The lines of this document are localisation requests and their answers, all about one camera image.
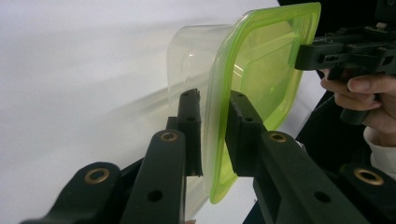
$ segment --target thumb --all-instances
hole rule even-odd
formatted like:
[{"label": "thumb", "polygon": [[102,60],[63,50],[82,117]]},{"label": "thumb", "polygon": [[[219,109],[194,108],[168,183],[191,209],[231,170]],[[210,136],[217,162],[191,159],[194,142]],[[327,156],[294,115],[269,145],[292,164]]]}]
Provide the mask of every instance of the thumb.
[{"label": "thumb", "polygon": [[384,74],[353,77],[348,81],[347,87],[358,93],[385,92],[396,96],[396,77]]}]

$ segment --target plastic food container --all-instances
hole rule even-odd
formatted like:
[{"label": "plastic food container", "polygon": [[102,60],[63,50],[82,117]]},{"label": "plastic food container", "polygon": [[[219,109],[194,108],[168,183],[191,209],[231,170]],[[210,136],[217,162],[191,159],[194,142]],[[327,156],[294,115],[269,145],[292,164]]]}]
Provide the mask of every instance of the plastic food container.
[{"label": "plastic food container", "polygon": [[167,52],[169,105],[179,95],[201,94],[205,191],[218,203],[236,180],[224,138],[231,90],[244,93],[268,130],[288,115],[302,71],[294,69],[301,44],[318,26],[319,3],[249,11],[233,25],[181,28]]}]

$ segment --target clear plastic container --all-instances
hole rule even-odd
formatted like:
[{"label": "clear plastic container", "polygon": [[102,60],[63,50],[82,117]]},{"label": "clear plastic container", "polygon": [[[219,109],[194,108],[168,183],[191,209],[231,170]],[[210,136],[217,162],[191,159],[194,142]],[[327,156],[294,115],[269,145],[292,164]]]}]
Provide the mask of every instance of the clear plastic container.
[{"label": "clear plastic container", "polygon": [[202,157],[205,190],[218,203],[237,176],[225,146],[231,90],[244,93],[268,130],[290,111],[302,71],[294,69],[301,44],[312,42],[319,3],[249,11],[234,25],[180,29],[167,53],[169,104],[197,88],[203,120]]}]

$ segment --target green lid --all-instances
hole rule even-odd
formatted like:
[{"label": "green lid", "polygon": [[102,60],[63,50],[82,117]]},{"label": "green lid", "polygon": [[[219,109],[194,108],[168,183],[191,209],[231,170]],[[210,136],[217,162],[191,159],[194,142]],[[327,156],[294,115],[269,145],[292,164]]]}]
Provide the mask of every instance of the green lid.
[{"label": "green lid", "polygon": [[294,69],[295,59],[300,45],[312,43],[319,13],[319,3],[249,11],[219,48],[210,72],[203,144],[210,202],[220,202],[237,178],[224,142],[231,90],[244,93],[265,127],[275,130],[290,111],[302,74]]}]

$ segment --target white background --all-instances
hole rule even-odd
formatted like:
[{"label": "white background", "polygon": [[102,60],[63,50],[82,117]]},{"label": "white background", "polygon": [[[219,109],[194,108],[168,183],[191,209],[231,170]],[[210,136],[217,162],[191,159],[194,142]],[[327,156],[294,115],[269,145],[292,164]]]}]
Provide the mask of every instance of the white background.
[{"label": "white background", "polygon": [[[42,217],[73,174],[141,159],[167,112],[166,50],[185,25],[238,18],[265,0],[1,1],[0,220]],[[296,134],[316,103],[304,78],[282,127]],[[240,179],[197,223],[241,223],[254,204]]]}]

